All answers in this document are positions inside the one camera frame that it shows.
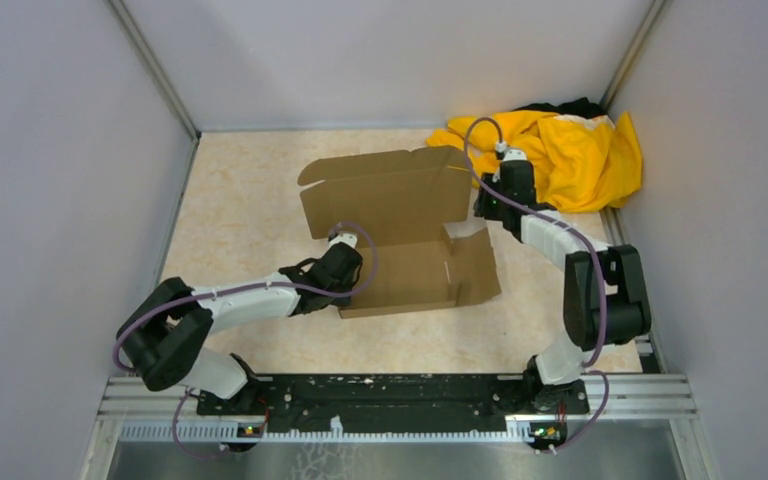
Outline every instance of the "wire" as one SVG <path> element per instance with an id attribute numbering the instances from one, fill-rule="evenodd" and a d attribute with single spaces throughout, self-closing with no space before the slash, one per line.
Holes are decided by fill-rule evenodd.
<path id="1" fill-rule="evenodd" d="M 178 437 L 178 417 L 181 416 L 181 409 L 184 408 L 184 403 L 186 403 L 188 398 L 193 396 L 193 390 L 194 389 L 192 388 L 187 388 L 184 390 L 184 396 L 181 397 L 181 401 L 178 402 L 178 407 L 175 408 L 175 414 L 172 415 L 172 440 L 175 442 L 175 445 L 190 458 L 195 458 L 196 460 L 216 460 L 218 458 L 222 458 L 227 455 L 230 450 L 223 449 L 220 450 L 219 453 L 212 454 L 196 453 L 185 447 L 184 444 L 181 443 L 181 439 Z"/>
<path id="2" fill-rule="evenodd" d="M 563 400 L 558 404 L 558 423 L 567 423 L 567 404 Z"/>
<path id="3" fill-rule="evenodd" d="M 590 360 L 583 363 L 583 366 L 584 368 L 592 367 L 599 359 L 599 355 L 602 354 L 602 347 L 605 345 L 605 334 L 608 328 L 608 297 L 605 292 L 605 276 L 602 273 L 602 264 L 599 262 L 599 255 L 596 253 L 596 247 L 593 246 L 593 243 L 590 242 L 590 240 L 587 238 L 587 235 L 579 232 L 573 228 L 572 225 L 562 220 L 544 215 L 525 205 L 521 205 L 509 199 L 508 197 L 505 197 L 504 195 L 490 188 L 490 186 L 481 179 L 481 176 L 478 175 L 478 173 L 475 171 L 475 167 L 472 165 L 472 159 L 469 158 L 469 137 L 472 134 L 472 130 L 481 122 L 490 122 L 493 124 L 493 126 L 496 127 L 496 132 L 499 134 L 499 142 L 504 141 L 504 136 L 502 135 L 502 127 L 499 126 L 499 123 L 496 122 L 496 120 L 493 120 L 490 117 L 477 118 L 466 130 L 466 134 L 464 135 L 464 157 L 466 157 L 466 165 L 469 169 L 469 173 L 471 173 L 472 177 L 478 182 L 479 185 L 481 185 L 481 188 L 483 188 L 490 195 L 496 197 L 496 199 L 502 203 L 517 208 L 528 215 L 533 215 L 541 220 L 554 223 L 567 230 L 570 234 L 579 239 L 581 243 L 584 244 L 584 247 L 587 248 L 587 251 L 590 252 L 590 258 L 593 261 L 593 266 L 596 273 L 596 287 L 599 290 L 599 332 L 596 337 L 596 346 L 593 348 L 593 354 L 591 355 Z"/>
<path id="4" fill-rule="evenodd" d="M 554 223 L 561 228 L 567 230 L 570 232 L 571 235 L 576 237 L 581 241 L 582 244 L 584 244 L 584 247 L 587 248 L 587 251 L 590 253 L 590 259 L 593 261 L 594 270 L 596 273 L 596 287 L 599 291 L 599 332 L 596 337 L 596 345 L 593 349 L 593 354 L 590 356 L 590 359 L 586 362 L 582 362 L 582 366 L 584 368 L 592 367 L 597 360 L 599 360 L 599 356 L 602 354 L 602 348 L 605 346 L 605 334 L 607 332 L 608 328 L 608 297 L 607 293 L 605 292 L 605 276 L 602 273 L 602 264 L 599 261 L 599 255 L 596 253 L 596 247 L 593 246 L 593 243 L 590 242 L 590 239 L 587 238 L 586 235 L 579 232 L 575 228 L 572 227 L 572 225 L 558 220 L 556 218 L 552 218 L 548 215 L 544 215 L 536 210 L 533 210 L 531 208 L 528 208 L 525 205 L 521 205 L 504 195 L 499 194 L 492 188 L 490 188 L 487 183 L 484 182 L 484 180 L 481 179 L 481 177 L 478 175 L 478 173 L 475 171 L 475 167 L 472 165 L 472 159 L 469 158 L 469 137 L 472 134 L 472 130 L 481 122 L 490 122 L 493 124 L 494 127 L 496 127 L 496 133 L 499 135 L 499 142 L 504 142 L 505 138 L 502 134 L 502 127 L 499 126 L 499 123 L 496 122 L 496 120 L 493 120 L 490 117 L 480 117 L 477 118 L 474 122 L 472 122 L 472 125 L 469 126 L 469 128 L 466 130 L 466 134 L 464 135 L 464 157 L 466 157 L 466 166 L 469 169 L 469 173 L 472 174 L 472 177 L 478 182 L 479 185 L 481 185 L 481 188 L 483 188 L 487 193 L 501 201 L 502 203 L 505 203 L 507 205 L 510 205 L 514 208 L 517 208 L 523 212 L 525 212 L 528 215 L 533 215 L 541 220 Z M 566 442 L 559 445 L 558 447 L 553 447 L 550 450 L 536 450 L 538 453 L 551 453 L 551 454 L 557 454 L 558 452 L 566 449 L 573 443 L 575 443 L 581 436 L 590 429 L 590 427 L 596 422 L 596 420 L 602 415 L 602 413 L 605 411 L 605 407 L 608 405 L 608 392 L 610 390 L 610 386 L 608 384 L 608 376 L 605 375 L 605 372 L 602 372 L 601 370 L 591 370 L 591 374 L 595 375 L 601 375 L 602 381 L 605 383 L 605 396 L 602 397 L 602 403 L 599 405 L 599 408 L 596 409 L 596 412 L 593 413 L 593 416 L 590 417 L 589 420 L 582 426 L 575 434 L 570 437 Z M 566 412 L 564 412 L 564 421 L 566 420 Z"/>
<path id="5" fill-rule="evenodd" d="M 177 300 L 172 300 L 171 302 L 167 302 L 152 308 L 151 310 L 143 314 L 143 316 L 138 318 L 134 323 L 129 325 L 128 328 L 126 328 L 125 331 L 122 332 L 122 335 L 119 335 L 119 338 L 116 339 L 116 344 L 113 346 L 113 364 L 116 365 L 116 367 L 120 370 L 124 370 L 126 372 L 131 372 L 131 373 L 136 372 L 135 369 L 122 363 L 122 360 L 119 358 L 119 352 L 120 350 L 122 350 L 122 345 L 125 343 L 125 340 L 137 329 L 142 327 L 144 324 L 148 323 L 152 318 L 156 317 L 157 315 L 163 312 L 166 312 L 169 309 L 175 308 L 179 305 L 184 305 L 190 302 L 198 302 L 200 300 L 207 300 L 211 298 L 225 297 L 228 295 L 246 292 L 249 290 L 260 290 L 263 288 L 270 288 L 270 287 L 286 287 L 286 288 L 307 290 L 309 292 L 318 293 L 319 295 L 326 295 L 334 298 L 352 297 L 366 290 L 367 287 L 369 287 L 369 284 L 372 282 L 372 279 L 378 273 L 378 251 L 375 247 L 375 243 L 372 241 L 372 238 L 369 236 L 368 233 L 366 233 L 366 230 L 364 230 L 363 227 L 361 227 L 360 225 L 354 222 L 344 221 L 344 222 L 338 223 L 337 225 L 334 226 L 334 228 L 331 229 L 331 231 L 329 232 L 329 236 L 335 231 L 341 229 L 343 226 L 347 226 L 351 229 L 354 229 L 358 233 L 363 235 L 367 243 L 369 243 L 369 248 L 372 251 L 372 270 L 370 270 L 369 276 L 366 277 L 366 280 L 364 280 L 363 283 L 360 284 L 360 286 L 352 290 L 349 290 L 348 292 L 329 292 L 328 290 L 311 287 L 309 285 L 302 285 L 300 283 L 271 282 L 267 284 L 266 282 L 260 282 L 260 283 L 251 283 L 247 285 L 239 285 L 239 286 L 228 288 L 225 290 L 219 290 L 217 292 L 207 292 L 207 293 L 200 293 L 198 295 L 190 295 L 187 297 L 179 298 Z"/>
<path id="6" fill-rule="evenodd" d="M 181 401 L 178 402 L 178 407 L 175 408 L 175 414 L 172 415 L 172 440 L 175 442 L 175 445 L 184 452 L 188 457 L 195 458 L 196 460 L 216 460 L 218 458 L 222 458 L 228 453 L 231 452 L 228 448 L 223 448 L 222 445 L 220 445 L 219 453 L 213 453 L 213 454 L 201 454 L 196 453 L 187 447 L 184 446 L 183 442 L 181 442 L 181 438 L 178 437 L 178 418 L 181 416 L 181 409 L 184 407 L 184 403 L 187 402 L 187 399 L 190 397 L 195 397 L 193 395 L 193 388 L 187 388 L 184 390 L 184 396 L 181 397 Z M 258 427 L 258 430 L 260 433 L 254 434 L 254 435 L 246 435 L 249 437 L 261 437 L 266 432 L 266 424 L 269 423 L 269 406 L 266 405 L 266 400 L 260 398 L 257 400 L 258 402 L 262 403 L 264 406 L 266 406 L 266 412 L 263 414 L 263 423 L 260 424 L 260 427 Z"/>
<path id="7" fill-rule="evenodd" d="M 584 425 L 578 429 L 577 432 L 573 434 L 570 438 L 567 439 L 566 442 L 562 443 L 561 445 L 558 445 L 557 447 L 554 447 L 553 449 L 547 449 L 547 450 L 535 450 L 535 452 L 538 453 L 550 453 L 550 454 L 557 454 L 567 448 L 569 448 L 572 444 L 578 441 L 579 438 L 584 435 L 584 432 L 590 429 L 590 427 L 593 426 L 594 423 L 596 423 L 596 420 L 602 416 L 602 413 L 605 412 L 605 407 L 608 406 L 608 394 L 611 391 L 611 386 L 608 383 L 608 376 L 605 374 L 605 372 L 601 370 L 590 370 L 589 372 L 591 375 L 600 375 L 602 377 L 602 382 L 605 384 L 605 395 L 602 397 L 602 403 L 599 404 L 599 408 L 596 409 L 596 412 L 593 413 L 593 416 L 590 417 L 590 419 L 587 420 L 587 422 L 584 423 Z"/>

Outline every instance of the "cardboard flap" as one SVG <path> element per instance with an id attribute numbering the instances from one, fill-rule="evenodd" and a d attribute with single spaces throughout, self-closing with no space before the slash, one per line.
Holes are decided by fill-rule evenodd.
<path id="1" fill-rule="evenodd" d="M 321 159 L 299 175 L 313 238 L 338 221 L 363 226 L 379 246 L 437 240 L 440 225 L 469 212 L 470 174 L 451 147 Z"/>
<path id="2" fill-rule="evenodd" d="M 477 305 L 502 293 L 486 228 L 452 240 L 449 274 L 451 282 L 459 285 L 457 306 Z"/>
<path id="3" fill-rule="evenodd" d="M 300 186 L 321 180 L 380 175 L 426 168 L 464 166 L 463 153 L 454 147 L 425 147 L 414 151 L 367 153 L 345 157 L 320 158 L 308 164 L 299 174 Z"/>

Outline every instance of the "black cloth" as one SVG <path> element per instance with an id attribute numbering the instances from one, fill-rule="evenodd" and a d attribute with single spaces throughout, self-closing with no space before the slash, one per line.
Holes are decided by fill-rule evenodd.
<path id="1" fill-rule="evenodd" d="M 519 107 L 516 110 L 535 110 L 538 112 L 554 112 L 560 115 L 577 115 L 584 118 L 596 118 L 602 115 L 607 115 L 605 111 L 597 103 L 593 103 L 587 99 L 587 97 L 581 97 L 578 100 L 562 103 L 557 107 L 551 103 L 532 103 L 524 107 Z"/>

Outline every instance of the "box lid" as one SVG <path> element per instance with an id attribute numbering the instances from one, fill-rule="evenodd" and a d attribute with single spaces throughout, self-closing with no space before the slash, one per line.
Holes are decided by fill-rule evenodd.
<path id="1" fill-rule="evenodd" d="M 379 246 L 424 242 L 469 212 L 471 178 L 454 147 L 323 158 L 302 170 L 298 184 L 310 185 L 300 196 L 313 238 L 350 220 Z"/>

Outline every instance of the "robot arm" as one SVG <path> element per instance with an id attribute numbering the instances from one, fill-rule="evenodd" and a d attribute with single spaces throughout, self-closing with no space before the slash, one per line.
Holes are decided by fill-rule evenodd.
<path id="1" fill-rule="evenodd" d="M 125 322 L 117 338 L 155 307 L 189 296 L 202 299 L 150 319 L 124 340 L 122 350 L 151 391 L 180 384 L 230 399 L 254 374 L 239 357 L 204 348 L 205 339 L 255 320 L 307 314 L 329 305 L 348 306 L 348 297 L 334 298 L 299 287 L 350 291 L 363 263 L 356 245 L 357 236 L 340 233 L 330 240 L 321 258 L 309 258 L 262 279 L 236 285 L 190 287 L 180 278 L 167 279 Z M 217 295 L 230 289 L 237 293 Z"/>
<path id="2" fill-rule="evenodd" d="M 564 327 L 561 335 L 545 351 L 528 362 L 525 372 L 532 390 L 537 392 L 535 406 L 548 406 L 557 392 L 577 381 L 583 371 L 582 361 L 594 350 L 599 330 L 599 293 L 594 265 L 581 239 L 561 224 L 560 214 L 551 205 L 537 202 L 534 168 L 525 153 L 516 148 L 499 151 L 501 161 L 494 174 L 482 180 L 496 193 L 532 210 L 541 217 L 523 215 L 522 211 L 499 202 L 480 190 L 474 205 L 477 217 L 501 221 L 503 227 L 520 242 L 545 255 L 564 272 Z M 605 345 L 628 343 L 649 332 L 651 315 L 640 256 L 631 245 L 611 246 L 587 237 L 599 258 L 605 282 L 616 287 L 607 296 Z"/>

